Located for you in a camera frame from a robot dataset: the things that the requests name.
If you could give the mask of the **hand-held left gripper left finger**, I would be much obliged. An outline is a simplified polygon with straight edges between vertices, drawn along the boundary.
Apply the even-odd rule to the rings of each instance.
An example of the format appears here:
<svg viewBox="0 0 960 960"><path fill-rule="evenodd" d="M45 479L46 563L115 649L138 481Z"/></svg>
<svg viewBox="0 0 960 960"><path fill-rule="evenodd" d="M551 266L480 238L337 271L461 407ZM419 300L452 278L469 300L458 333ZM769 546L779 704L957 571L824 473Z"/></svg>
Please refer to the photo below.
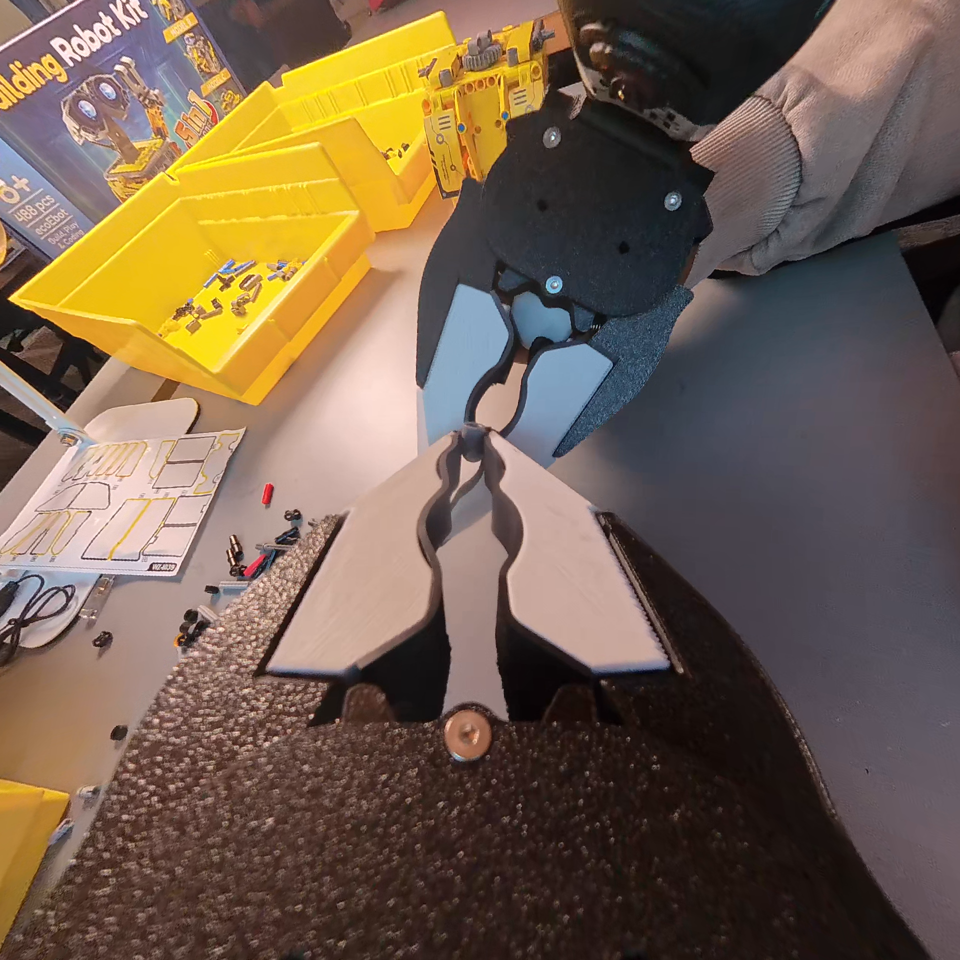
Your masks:
<svg viewBox="0 0 960 960"><path fill-rule="evenodd" d="M450 641L437 550L460 468L452 432L346 510L281 621L266 674L373 685L397 719L441 715Z"/></svg>

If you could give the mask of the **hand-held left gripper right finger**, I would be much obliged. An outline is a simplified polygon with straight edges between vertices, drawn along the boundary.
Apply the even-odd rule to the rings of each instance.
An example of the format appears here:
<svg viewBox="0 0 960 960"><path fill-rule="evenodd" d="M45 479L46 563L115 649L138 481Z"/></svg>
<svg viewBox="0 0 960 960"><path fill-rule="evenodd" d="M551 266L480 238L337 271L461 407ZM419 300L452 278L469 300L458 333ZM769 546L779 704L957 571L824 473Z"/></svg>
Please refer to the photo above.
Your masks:
<svg viewBox="0 0 960 960"><path fill-rule="evenodd" d="M507 552L496 654L510 720L543 719L566 686L670 670L594 505L498 433L486 435L484 475Z"/></svg>

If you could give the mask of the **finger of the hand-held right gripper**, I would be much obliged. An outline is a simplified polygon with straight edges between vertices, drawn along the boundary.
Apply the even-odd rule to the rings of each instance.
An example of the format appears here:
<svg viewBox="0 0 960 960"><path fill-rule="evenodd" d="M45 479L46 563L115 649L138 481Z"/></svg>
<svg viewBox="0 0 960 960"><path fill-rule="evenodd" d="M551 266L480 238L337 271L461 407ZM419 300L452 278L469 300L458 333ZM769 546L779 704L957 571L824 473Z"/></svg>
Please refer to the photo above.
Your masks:
<svg viewBox="0 0 960 960"><path fill-rule="evenodd" d="M544 468L614 363L587 343L555 343L526 366L517 409L501 431L507 442Z"/></svg>
<svg viewBox="0 0 960 960"><path fill-rule="evenodd" d="M505 377L515 333L501 307L491 291L455 288L423 387L428 446L474 422L481 398Z"/></svg>

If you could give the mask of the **yellow building brick model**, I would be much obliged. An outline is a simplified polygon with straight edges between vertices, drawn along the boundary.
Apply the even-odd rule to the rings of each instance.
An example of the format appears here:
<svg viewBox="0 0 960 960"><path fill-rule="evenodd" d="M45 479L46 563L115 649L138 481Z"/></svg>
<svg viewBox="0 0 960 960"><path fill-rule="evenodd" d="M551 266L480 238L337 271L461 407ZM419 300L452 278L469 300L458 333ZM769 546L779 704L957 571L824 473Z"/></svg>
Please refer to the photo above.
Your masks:
<svg viewBox="0 0 960 960"><path fill-rule="evenodd" d="M536 18L448 46L420 71L426 145L438 191L481 183L507 144L507 124L537 112L548 90L548 44L557 21Z"/></svg>

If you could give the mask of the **yellow storage bin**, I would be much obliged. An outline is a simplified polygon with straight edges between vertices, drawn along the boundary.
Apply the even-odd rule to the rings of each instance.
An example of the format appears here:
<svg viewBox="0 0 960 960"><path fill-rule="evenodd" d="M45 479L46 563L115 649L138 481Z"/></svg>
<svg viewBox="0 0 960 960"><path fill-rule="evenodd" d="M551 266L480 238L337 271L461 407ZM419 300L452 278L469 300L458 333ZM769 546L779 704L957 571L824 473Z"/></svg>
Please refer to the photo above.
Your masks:
<svg viewBox="0 0 960 960"><path fill-rule="evenodd" d="M162 174L14 296L138 370L262 402L370 269L375 232L334 181L219 193ZM236 318L162 339L172 310L228 260L304 258L240 330Z"/></svg>
<svg viewBox="0 0 960 960"><path fill-rule="evenodd" d="M40 869L69 794L1 780L1 937L18 915Z"/></svg>
<svg viewBox="0 0 960 960"><path fill-rule="evenodd" d="M417 217L436 182L426 146L421 71L454 44L435 12L262 83L174 163L201 192L331 181L377 234ZM381 149L410 150L388 162Z"/></svg>

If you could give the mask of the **person's right forearm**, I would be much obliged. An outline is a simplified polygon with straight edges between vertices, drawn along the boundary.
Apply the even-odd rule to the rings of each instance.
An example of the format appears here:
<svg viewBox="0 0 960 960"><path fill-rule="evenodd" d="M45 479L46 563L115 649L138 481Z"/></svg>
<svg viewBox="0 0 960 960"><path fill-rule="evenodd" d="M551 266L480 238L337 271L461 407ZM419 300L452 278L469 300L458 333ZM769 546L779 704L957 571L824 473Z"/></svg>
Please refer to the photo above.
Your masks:
<svg viewBox="0 0 960 960"><path fill-rule="evenodd" d="M840 1L691 150L713 228L685 285L761 275L958 196L959 3Z"/></svg>

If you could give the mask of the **grey desk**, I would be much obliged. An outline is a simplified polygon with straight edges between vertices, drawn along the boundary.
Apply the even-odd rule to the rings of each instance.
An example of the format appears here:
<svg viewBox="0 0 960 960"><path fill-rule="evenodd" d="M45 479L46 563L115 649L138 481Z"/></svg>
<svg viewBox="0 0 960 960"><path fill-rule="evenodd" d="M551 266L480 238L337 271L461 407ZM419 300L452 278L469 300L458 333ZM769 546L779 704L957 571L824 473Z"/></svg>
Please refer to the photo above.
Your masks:
<svg viewBox="0 0 960 960"><path fill-rule="evenodd" d="M375 240L260 405L177 390L199 431L246 427L213 512L179 579L117 583L105 651L79 626L2 671L3 779L102 784L228 535L251 549L284 510L339 511L417 455L417 298L449 210ZM896 241L703 281L641 393L554 471L750 645L870 870L958 958L958 379Z"/></svg>

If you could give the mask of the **pile of black red pins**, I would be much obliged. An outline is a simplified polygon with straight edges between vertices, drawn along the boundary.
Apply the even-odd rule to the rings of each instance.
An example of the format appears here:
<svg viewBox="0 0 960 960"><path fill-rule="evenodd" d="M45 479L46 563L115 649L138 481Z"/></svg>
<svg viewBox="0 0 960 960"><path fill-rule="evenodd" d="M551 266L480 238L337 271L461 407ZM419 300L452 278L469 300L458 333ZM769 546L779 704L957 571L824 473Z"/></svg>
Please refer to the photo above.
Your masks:
<svg viewBox="0 0 960 960"><path fill-rule="evenodd" d="M264 577L272 567L298 546L315 520L305 518L300 509L283 512L284 529L272 539L253 545L246 555L239 537L232 534L226 549L228 562L224 581L209 583L203 588L200 602L186 609L174 638L174 647L185 650L193 646L205 632L222 618L222 610Z"/></svg>

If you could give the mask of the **scattered blue grey brick pins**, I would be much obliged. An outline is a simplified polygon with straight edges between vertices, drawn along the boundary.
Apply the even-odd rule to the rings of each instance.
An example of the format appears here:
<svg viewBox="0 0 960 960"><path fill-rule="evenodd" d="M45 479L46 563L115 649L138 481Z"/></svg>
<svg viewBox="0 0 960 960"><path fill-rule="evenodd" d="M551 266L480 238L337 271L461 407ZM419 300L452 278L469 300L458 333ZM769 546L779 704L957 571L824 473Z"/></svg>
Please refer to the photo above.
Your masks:
<svg viewBox="0 0 960 960"><path fill-rule="evenodd" d="M245 330L255 308L266 306L268 295L280 293L306 266L305 258L258 261L225 261L200 286L172 310L157 335L168 339L178 333L196 334L204 323L220 318L240 321Z"/></svg>

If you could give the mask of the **white sticker sheet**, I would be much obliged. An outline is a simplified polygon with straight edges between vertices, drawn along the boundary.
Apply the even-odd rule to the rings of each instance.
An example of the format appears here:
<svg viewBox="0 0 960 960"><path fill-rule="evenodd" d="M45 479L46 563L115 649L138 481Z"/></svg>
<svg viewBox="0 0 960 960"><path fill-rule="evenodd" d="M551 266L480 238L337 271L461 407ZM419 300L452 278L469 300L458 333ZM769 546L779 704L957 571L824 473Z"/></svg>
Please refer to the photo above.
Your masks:
<svg viewBox="0 0 960 960"><path fill-rule="evenodd" d="M245 434L109 441L70 455L2 533L2 568L176 575Z"/></svg>

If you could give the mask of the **white lamp base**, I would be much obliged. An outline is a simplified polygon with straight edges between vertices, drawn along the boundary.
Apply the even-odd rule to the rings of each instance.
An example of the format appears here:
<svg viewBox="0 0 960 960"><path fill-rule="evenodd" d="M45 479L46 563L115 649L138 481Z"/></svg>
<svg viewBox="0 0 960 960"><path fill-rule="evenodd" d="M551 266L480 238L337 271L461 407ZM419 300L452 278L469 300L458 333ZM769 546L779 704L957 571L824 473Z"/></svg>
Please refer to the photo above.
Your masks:
<svg viewBox="0 0 960 960"><path fill-rule="evenodd" d="M186 436L198 414L198 403L190 399L119 406L98 414L86 428L93 442L65 452L48 477L67 457L91 446ZM132 576L2 567L2 666L10 665L22 652L54 642L82 621L79 610L102 574L113 576L114 581Z"/></svg>

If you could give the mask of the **printed toy packaging box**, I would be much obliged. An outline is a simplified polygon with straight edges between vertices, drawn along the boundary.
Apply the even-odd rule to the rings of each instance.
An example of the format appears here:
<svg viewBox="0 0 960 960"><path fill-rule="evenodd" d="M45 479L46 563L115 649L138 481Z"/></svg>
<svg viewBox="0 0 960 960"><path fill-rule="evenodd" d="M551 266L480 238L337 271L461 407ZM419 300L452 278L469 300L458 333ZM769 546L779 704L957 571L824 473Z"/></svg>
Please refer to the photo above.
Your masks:
<svg viewBox="0 0 960 960"><path fill-rule="evenodd" d="M246 95L195 2L73 2L1 49L2 216L56 256Z"/></svg>

